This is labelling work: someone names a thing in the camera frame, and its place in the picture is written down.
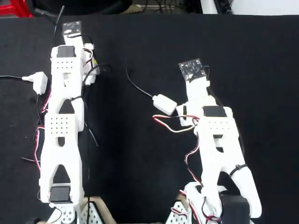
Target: black cable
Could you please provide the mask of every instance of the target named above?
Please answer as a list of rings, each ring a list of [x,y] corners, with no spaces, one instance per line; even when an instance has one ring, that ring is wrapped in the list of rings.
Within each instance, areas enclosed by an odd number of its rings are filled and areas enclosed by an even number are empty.
[[[36,108],[37,108],[37,114],[38,114],[38,123],[37,123],[37,125],[42,124],[41,113],[39,112],[38,99],[39,99],[39,95],[37,95],[37,97],[36,97]]]
[[[145,0],[145,7],[144,7],[144,9],[142,10],[142,13],[145,12],[146,8],[148,7],[148,4],[149,4],[149,0]]]
[[[167,1],[167,0],[164,0],[165,13],[168,13],[168,12],[167,12],[167,5],[166,5],[166,1]]]
[[[218,222],[219,220],[220,220],[220,218],[217,218],[217,217],[215,217],[215,216],[213,216],[213,217],[209,217],[209,216],[207,216],[206,214],[205,214],[205,212],[204,212],[204,205],[205,205],[205,203],[206,203],[206,197],[204,197],[204,202],[202,203],[202,206],[201,206],[201,212],[202,212],[202,214],[204,215],[204,217],[207,219],[207,220],[209,220],[209,221],[215,221],[215,222]]]
[[[82,88],[81,88],[81,96],[83,96],[83,94],[84,94],[84,85],[85,85],[85,82],[86,82],[87,78],[90,76],[90,74],[92,73],[92,71],[94,71],[95,69],[97,69],[97,68],[99,68],[101,66],[107,66],[110,69],[110,71],[108,71],[108,72],[112,71],[112,66],[110,64],[104,64],[104,63],[102,63],[102,64],[97,64],[94,67],[92,67],[89,70],[89,72],[86,74],[86,76],[85,76],[85,78],[83,80]]]
[[[0,78],[18,79],[18,80],[22,80],[23,81],[23,79],[21,77],[17,77],[17,76],[0,76]]]
[[[49,224],[54,224],[54,223],[57,222],[57,221],[61,218],[61,216],[62,216],[62,211],[61,211],[59,208],[57,208],[57,207],[55,207],[55,209],[57,209],[57,210],[60,211],[60,216],[59,216],[58,219],[56,219],[54,222],[51,222],[51,223],[49,223]]]
[[[129,82],[136,88],[138,89],[139,91],[143,92],[144,94],[148,95],[149,97],[153,98],[154,96],[149,94],[148,92],[142,90],[141,88],[139,88],[135,83],[133,83],[133,81],[131,80],[130,76],[129,76],[129,73],[128,73],[128,69],[126,67],[126,74],[127,74],[127,78],[129,80]]]
[[[189,79],[189,83],[192,82],[196,78],[197,73],[199,73],[200,71],[206,72],[206,69],[209,69],[209,73],[206,74],[206,78],[207,78],[207,80],[209,80],[209,76],[210,76],[210,73],[211,73],[211,68],[210,68],[210,66],[205,65],[205,66],[202,66],[200,69],[197,69],[197,71]]]
[[[91,38],[91,36],[90,36],[90,35],[87,35],[87,34],[78,34],[78,35],[74,35],[74,36],[67,36],[67,37],[68,37],[68,38],[75,38],[75,37],[79,37],[79,36],[81,36],[81,37],[84,37],[84,36],[88,37],[88,39],[89,39],[90,43],[91,43],[91,44],[93,44],[93,39]]]
[[[218,97],[215,95],[214,91],[211,89],[210,86],[207,87],[207,90],[210,93],[210,95],[215,98],[216,103],[218,103],[218,105],[220,105],[220,106],[223,106],[223,103],[218,99]]]
[[[55,23],[55,27],[54,27],[54,46],[57,46],[57,42],[56,42],[56,33],[57,33],[57,27],[61,18],[62,13],[64,12],[64,6],[61,7],[60,13],[57,17],[56,23]]]
[[[169,7],[169,10],[170,10],[170,13],[171,13],[171,14],[172,14],[172,8],[171,8],[172,1],[173,1],[173,0],[170,0],[170,1],[169,1],[169,4],[168,4],[168,7]]]

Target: robotic arm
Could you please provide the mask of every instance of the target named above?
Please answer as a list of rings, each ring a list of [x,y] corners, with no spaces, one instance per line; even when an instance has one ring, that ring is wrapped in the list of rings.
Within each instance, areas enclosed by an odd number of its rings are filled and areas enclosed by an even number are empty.
[[[239,132],[229,107],[217,105],[207,92],[210,82],[199,59],[179,64],[186,83],[188,101],[177,107],[178,115],[195,115],[198,120],[194,134],[195,149],[200,151],[203,172],[201,182],[186,185],[185,194],[198,222],[245,224],[258,218],[262,206],[252,173],[245,163],[238,141]],[[194,125],[193,118],[180,117],[181,126]],[[223,195],[217,186],[220,172],[230,175],[240,190],[240,196]]]
[[[84,197],[78,149],[78,132],[83,131],[85,124],[81,94],[83,85],[94,83],[99,69],[91,70],[96,65],[93,44],[83,44],[81,22],[65,23],[63,35],[65,45],[54,47],[51,52],[52,84],[48,113],[44,118],[39,185],[41,201],[61,211],[61,217],[54,223],[70,224],[77,218],[79,224],[82,221],[80,204]],[[71,100],[74,114],[59,113],[67,99]],[[65,167],[70,183],[53,183],[59,165]]]

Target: black fabric surface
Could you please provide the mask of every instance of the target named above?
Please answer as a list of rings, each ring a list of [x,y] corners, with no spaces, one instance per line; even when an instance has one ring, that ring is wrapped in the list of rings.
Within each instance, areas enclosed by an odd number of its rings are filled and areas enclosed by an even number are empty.
[[[233,109],[245,159],[263,206],[256,223],[294,220],[298,199],[299,17],[219,15],[84,16],[99,63],[113,65],[89,89],[88,119],[101,146],[89,139],[91,194],[101,196],[119,223],[165,221],[191,177],[183,162],[196,139],[154,122],[152,100],[130,85],[187,100],[178,63],[200,58],[211,66],[211,87]],[[1,75],[50,74],[53,26],[44,18],[0,20]],[[37,121],[32,84],[0,79],[0,223],[47,218],[37,198],[39,173],[32,157]],[[178,120],[169,124],[179,128]],[[79,149],[87,180],[86,139]],[[199,155],[193,168],[200,174]]]

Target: white wire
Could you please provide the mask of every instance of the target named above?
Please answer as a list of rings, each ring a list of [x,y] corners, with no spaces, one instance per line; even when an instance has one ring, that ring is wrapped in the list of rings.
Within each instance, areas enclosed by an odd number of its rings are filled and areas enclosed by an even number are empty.
[[[154,118],[154,120],[156,122],[158,122],[159,124],[165,126],[168,130],[170,130],[171,132],[173,133],[181,133],[181,132],[187,132],[187,131],[190,131],[192,130],[195,126],[192,125],[191,127],[189,128],[185,128],[185,129],[181,129],[181,130],[173,130],[171,127],[169,127],[167,124],[165,124],[164,122],[162,122],[161,120],[159,120],[158,118]]]
[[[23,159],[23,160],[27,160],[27,161],[30,161],[30,162],[35,162],[35,160],[28,159],[28,158],[26,158],[26,157],[21,157],[21,159]]]

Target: white plastic part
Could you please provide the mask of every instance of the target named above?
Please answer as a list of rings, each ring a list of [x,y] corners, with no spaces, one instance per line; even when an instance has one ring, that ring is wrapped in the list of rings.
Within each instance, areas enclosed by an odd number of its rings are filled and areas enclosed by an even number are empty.
[[[187,210],[184,208],[181,202],[175,202],[173,208],[182,213],[187,213]],[[171,211],[165,224],[187,224],[187,216],[178,215]]]
[[[177,107],[177,103],[168,97],[159,94],[158,96],[153,97],[154,106],[159,109],[160,111],[166,113],[167,115],[172,115],[174,110]]]
[[[47,223],[53,224],[71,224],[75,220],[76,212],[72,206],[65,205],[57,207],[48,219]]]
[[[89,50],[94,50],[94,45],[93,44],[91,44],[91,43],[85,43],[85,44],[83,44],[82,37],[81,36],[77,36],[77,35],[80,35],[80,34],[81,34],[80,32],[79,33],[75,33],[75,34],[71,34],[71,35],[65,34],[64,35],[65,44],[66,45],[76,46],[77,49],[86,48],[86,49],[89,49]],[[83,51],[82,54],[83,54],[82,59],[84,61],[82,80],[84,80],[86,74],[89,72],[89,70],[92,68],[92,66],[91,66],[91,63],[85,64],[85,62],[90,58],[90,54],[88,52],[86,52],[86,51]],[[95,60],[94,57],[92,58],[92,63],[93,63],[93,66],[97,65],[97,61]],[[93,84],[95,82],[96,75],[98,75],[99,73],[100,73],[99,68],[93,70],[91,72],[91,74],[87,77],[85,85],[91,85],[91,84]]]
[[[48,77],[43,71],[39,71],[30,76],[23,76],[22,80],[33,82],[33,90],[37,95],[43,95],[47,89]]]
[[[231,8],[241,15],[298,15],[298,0],[234,0]]]
[[[214,0],[200,0],[203,14],[218,14]]]
[[[64,145],[58,144],[58,138],[64,138]],[[53,178],[59,165],[63,165],[70,183],[53,184]],[[50,189],[53,186],[70,186],[70,199],[73,206],[83,197],[82,162],[78,149],[78,129],[75,114],[55,114],[49,111],[45,115],[45,140],[41,154],[41,201],[50,202]]]
[[[203,106],[217,105],[215,99],[209,96],[206,88],[209,81],[206,77],[194,79],[191,83],[186,82],[188,102],[184,105],[187,114],[199,117],[198,124],[194,128],[194,134],[199,136],[199,151],[203,172],[201,181],[204,188],[201,194],[206,196],[206,203],[210,212],[216,217],[222,213],[221,202],[218,194],[217,182],[221,171],[230,174],[236,165],[245,164],[245,160],[238,141],[239,133],[232,110],[224,107],[227,117],[205,117]],[[179,115],[183,114],[183,106],[178,106]],[[180,119],[183,126],[190,125],[191,119]],[[222,135],[220,139],[214,139],[214,135]],[[223,153],[216,147],[222,147]],[[250,206],[250,217],[258,218],[262,213],[262,206],[257,194],[252,173],[248,167],[236,171],[232,180],[246,198]],[[198,214],[201,213],[202,203],[195,203],[194,207]]]

